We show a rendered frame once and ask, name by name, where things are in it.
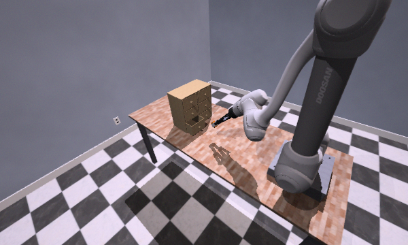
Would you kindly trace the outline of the brown wooden drawer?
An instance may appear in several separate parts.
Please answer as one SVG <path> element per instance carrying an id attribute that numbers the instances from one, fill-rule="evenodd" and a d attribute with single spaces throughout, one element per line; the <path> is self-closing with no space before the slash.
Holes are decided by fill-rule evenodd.
<path id="1" fill-rule="evenodd" d="M 192 106 L 198 104 L 197 93 L 183 99 L 182 104 L 183 104 L 184 111 L 186 111 L 187 109 L 191 108 Z"/>
<path id="2" fill-rule="evenodd" d="M 211 96 L 210 86 L 198 91 L 198 100 L 199 100 L 199 102 L 201 102 L 202 100 L 204 100 L 204 99 L 206 99 L 206 98 L 208 98 L 210 96 Z"/>
<path id="3" fill-rule="evenodd" d="M 211 107 L 211 97 L 199 103 L 199 113 L 203 112 L 209 107 Z"/>
<path id="4" fill-rule="evenodd" d="M 194 118 L 198 114 L 199 114 L 198 105 L 195 105 L 194 107 L 184 112 L 185 121 L 186 122 L 189 121 L 191 118 Z"/>
<path id="5" fill-rule="evenodd" d="M 198 133 L 205 127 L 205 118 L 202 116 L 196 116 L 186 123 L 187 132 L 191 135 Z"/>
<path id="6" fill-rule="evenodd" d="M 211 107 L 199 114 L 203 118 L 208 119 L 211 116 Z"/>

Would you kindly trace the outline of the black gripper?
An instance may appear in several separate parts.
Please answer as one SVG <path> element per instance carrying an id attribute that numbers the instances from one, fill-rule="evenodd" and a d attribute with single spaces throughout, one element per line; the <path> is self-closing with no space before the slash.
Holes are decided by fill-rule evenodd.
<path id="1" fill-rule="evenodd" d="M 219 125 L 220 123 L 223 123 L 224 121 L 230 119 L 230 118 L 237 118 L 238 116 L 236 116 L 233 112 L 233 107 L 231 107 L 228 110 L 228 113 L 226 115 L 224 115 L 222 118 L 216 120 L 214 123 L 212 123 L 212 127 L 215 127 L 216 125 Z"/>

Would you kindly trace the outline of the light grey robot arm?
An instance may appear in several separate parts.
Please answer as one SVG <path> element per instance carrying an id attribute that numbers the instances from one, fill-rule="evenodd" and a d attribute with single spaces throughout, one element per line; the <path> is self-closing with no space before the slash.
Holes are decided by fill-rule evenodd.
<path id="1" fill-rule="evenodd" d="M 293 138 L 286 142 L 275 166 L 277 184 L 289 193 L 306 191 L 316 179 L 329 143 L 328 127 L 357 58 L 372 44 L 392 0 L 320 0 L 311 33 L 286 66 L 268 104 L 258 89 L 233 105 L 243 116 L 246 137 L 261 141 L 302 68 L 315 60 Z"/>

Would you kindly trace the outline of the light wooden chest of drawers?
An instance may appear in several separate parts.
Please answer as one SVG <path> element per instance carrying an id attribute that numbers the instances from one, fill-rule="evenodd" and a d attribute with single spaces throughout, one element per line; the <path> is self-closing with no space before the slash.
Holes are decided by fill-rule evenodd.
<path id="1" fill-rule="evenodd" d="M 192 82 L 189 82 L 179 88 L 176 88 L 170 92 L 167 93 L 168 100 L 169 100 L 169 105 L 171 109 L 171 115 L 173 118 L 173 124 L 187 133 L 186 129 L 186 122 L 185 121 L 185 116 L 184 116 L 184 109 L 183 109 L 183 104 L 182 100 L 197 93 L 197 101 L 198 101 L 198 109 L 199 109 L 199 100 L 198 100 L 198 91 L 210 86 L 211 90 L 211 84 L 200 81 L 200 80 L 193 80 Z"/>

